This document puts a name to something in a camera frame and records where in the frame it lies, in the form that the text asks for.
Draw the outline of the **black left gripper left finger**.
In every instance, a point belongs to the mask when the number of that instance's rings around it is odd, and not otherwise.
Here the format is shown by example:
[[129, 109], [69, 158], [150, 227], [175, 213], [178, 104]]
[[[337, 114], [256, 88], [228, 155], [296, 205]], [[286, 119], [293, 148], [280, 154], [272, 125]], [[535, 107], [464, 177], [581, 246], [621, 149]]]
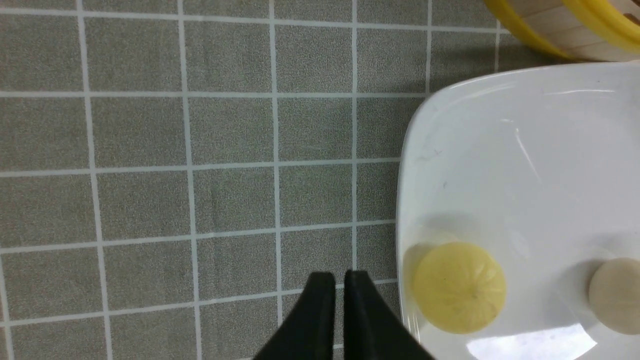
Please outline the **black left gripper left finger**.
[[311, 273], [293, 309], [254, 358], [331, 360], [335, 303], [336, 281], [333, 274]]

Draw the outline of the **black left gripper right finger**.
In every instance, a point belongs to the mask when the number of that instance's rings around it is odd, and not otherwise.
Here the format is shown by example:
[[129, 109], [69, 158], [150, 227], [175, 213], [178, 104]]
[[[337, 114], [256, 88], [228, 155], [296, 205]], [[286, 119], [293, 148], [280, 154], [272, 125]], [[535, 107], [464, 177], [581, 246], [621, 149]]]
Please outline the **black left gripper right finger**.
[[365, 271], [348, 270], [343, 294], [345, 360], [432, 360], [386, 305]]

